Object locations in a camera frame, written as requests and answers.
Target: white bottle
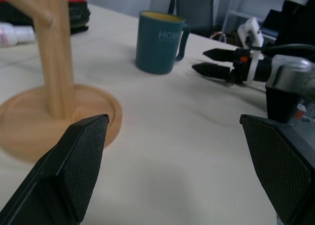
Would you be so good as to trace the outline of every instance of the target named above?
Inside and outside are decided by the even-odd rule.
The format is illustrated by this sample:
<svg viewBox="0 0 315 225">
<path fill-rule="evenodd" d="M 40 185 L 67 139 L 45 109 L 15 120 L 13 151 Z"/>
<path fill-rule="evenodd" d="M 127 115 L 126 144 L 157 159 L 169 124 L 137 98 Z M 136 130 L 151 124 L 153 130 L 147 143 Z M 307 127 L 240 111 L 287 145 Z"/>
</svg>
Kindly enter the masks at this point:
<svg viewBox="0 0 315 225">
<path fill-rule="evenodd" d="M 14 46 L 18 43 L 35 41 L 35 34 L 31 26 L 13 26 L 0 23 L 0 47 Z"/>
</svg>

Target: white table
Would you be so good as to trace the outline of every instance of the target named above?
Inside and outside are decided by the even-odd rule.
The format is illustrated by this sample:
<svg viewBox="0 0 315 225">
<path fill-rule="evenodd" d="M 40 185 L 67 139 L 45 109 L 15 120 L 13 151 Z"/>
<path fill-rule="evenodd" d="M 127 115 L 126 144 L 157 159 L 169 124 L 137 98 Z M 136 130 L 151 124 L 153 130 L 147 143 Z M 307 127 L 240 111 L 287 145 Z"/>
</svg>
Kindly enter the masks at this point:
<svg viewBox="0 0 315 225">
<path fill-rule="evenodd" d="M 83 225 L 275 225 L 255 174 L 243 113 L 266 116 L 265 94 L 198 76 L 202 52 L 232 46 L 190 35 L 168 75 L 134 65 L 137 19 L 90 6 L 90 29 L 72 37 L 77 83 L 103 88 L 123 108 L 104 153 Z M 37 46 L 0 49 L 0 102 L 43 84 Z M 0 153 L 0 208 L 32 165 Z"/>
</svg>

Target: teal mug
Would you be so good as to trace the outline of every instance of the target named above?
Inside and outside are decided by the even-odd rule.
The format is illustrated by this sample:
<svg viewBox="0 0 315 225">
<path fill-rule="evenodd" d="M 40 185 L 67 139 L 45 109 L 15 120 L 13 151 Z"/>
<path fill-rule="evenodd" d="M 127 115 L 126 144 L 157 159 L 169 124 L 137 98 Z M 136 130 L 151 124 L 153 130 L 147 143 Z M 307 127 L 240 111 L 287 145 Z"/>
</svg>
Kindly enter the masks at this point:
<svg viewBox="0 0 315 225">
<path fill-rule="evenodd" d="M 190 28 L 183 18 L 160 12 L 140 12 L 136 66 L 149 73 L 169 73 L 174 62 L 183 59 L 189 33 Z"/>
</svg>

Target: wooden stand base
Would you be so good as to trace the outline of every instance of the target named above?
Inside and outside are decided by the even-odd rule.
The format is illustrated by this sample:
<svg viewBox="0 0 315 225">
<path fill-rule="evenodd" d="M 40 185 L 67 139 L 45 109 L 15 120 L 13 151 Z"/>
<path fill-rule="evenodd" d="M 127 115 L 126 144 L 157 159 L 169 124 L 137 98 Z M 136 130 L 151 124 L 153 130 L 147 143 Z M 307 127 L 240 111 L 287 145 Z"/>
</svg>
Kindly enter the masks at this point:
<svg viewBox="0 0 315 225">
<path fill-rule="evenodd" d="M 76 108 L 71 120 L 53 119 L 44 87 L 18 94 L 0 107 L 1 146 L 10 154 L 37 161 L 60 139 L 66 128 L 83 118 L 108 114 L 105 146 L 119 133 L 122 109 L 118 101 L 100 89 L 74 85 Z"/>
</svg>

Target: white device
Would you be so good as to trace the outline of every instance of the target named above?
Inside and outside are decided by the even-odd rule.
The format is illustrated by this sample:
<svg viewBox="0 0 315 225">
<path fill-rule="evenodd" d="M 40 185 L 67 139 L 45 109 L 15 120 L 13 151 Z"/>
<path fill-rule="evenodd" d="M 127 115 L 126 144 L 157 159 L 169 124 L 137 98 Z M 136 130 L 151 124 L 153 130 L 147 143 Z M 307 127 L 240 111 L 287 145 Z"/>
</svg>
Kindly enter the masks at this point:
<svg viewBox="0 0 315 225">
<path fill-rule="evenodd" d="M 262 47 L 264 43 L 264 37 L 262 36 L 259 23 L 255 17 L 248 19 L 244 24 L 240 25 L 237 29 L 238 36 L 245 49 L 248 49 L 246 45 L 246 38 L 249 36 L 252 46 Z"/>
</svg>

